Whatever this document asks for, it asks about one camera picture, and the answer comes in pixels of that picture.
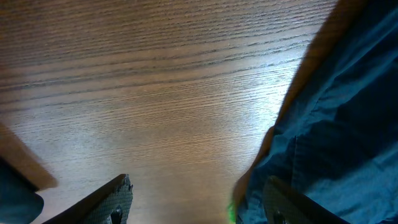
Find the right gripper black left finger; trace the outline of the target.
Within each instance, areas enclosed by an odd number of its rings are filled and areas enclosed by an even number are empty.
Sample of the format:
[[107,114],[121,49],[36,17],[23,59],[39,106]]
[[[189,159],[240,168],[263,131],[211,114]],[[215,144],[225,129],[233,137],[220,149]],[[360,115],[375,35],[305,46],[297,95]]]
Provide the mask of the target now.
[[126,223],[133,201],[132,189],[129,176],[120,174],[44,224]]

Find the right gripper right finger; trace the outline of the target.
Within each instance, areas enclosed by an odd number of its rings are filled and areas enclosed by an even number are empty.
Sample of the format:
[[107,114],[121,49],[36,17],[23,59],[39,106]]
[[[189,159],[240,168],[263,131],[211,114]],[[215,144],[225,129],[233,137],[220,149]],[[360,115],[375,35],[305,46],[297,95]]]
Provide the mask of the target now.
[[264,185],[263,205],[270,224],[348,224],[276,176]]

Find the black t-shirt white lettering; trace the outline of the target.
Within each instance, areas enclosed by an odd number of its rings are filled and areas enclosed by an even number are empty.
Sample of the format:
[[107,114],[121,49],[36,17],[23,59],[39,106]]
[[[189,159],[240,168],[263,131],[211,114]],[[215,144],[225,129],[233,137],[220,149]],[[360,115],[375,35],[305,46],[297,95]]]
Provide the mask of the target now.
[[1,158],[1,223],[28,224],[44,207],[38,188]]

